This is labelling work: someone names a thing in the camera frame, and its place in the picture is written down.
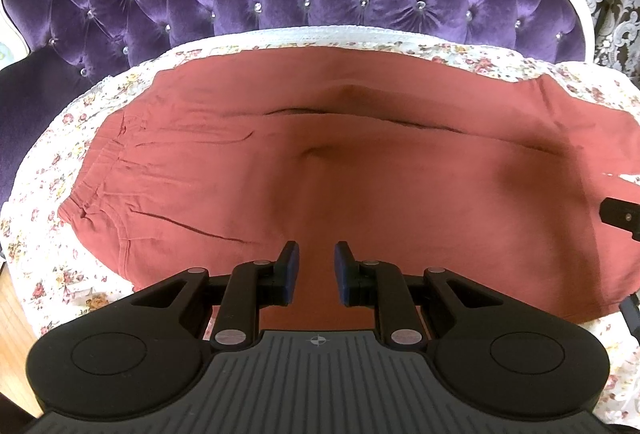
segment red cloth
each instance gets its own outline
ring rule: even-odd
[[[439,265],[580,322],[640,287],[640,245],[600,223],[640,201],[631,115],[548,76],[509,83],[389,52],[290,48],[160,72],[110,115],[59,215],[146,287],[188,267],[230,273],[299,242],[289,308],[265,328],[368,328],[338,302],[333,247]]]

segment wooden floor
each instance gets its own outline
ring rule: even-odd
[[[42,411],[24,373],[35,341],[5,267],[0,274],[0,392],[28,413],[40,416]]]

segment logo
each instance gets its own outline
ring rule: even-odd
[[[312,344],[314,344],[317,348],[319,348],[320,346],[322,346],[322,344],[326,344],[329,340],[327,340],[324,337],[321,337],[320,335],[316,335],[315,337],[311,338],[309,340],[309,342],[311,342]]]

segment black plastic device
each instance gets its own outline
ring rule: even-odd
[[[609,360],[586,330],[442,268],[356,261],[345,242],[340,300],[373,308],[375,328],[260,331],[298,259],[288,242],[230,276],[189,269],[44,335],[27,360],[44,414],[22,432],[637,432],[592,414]]]

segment purple tufted sofa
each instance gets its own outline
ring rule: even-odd
[[[569,0],[2,0],[29,54],[0,70],[0,203],[50,121],[107,75],[208,36],[356,24],[585,59]]]

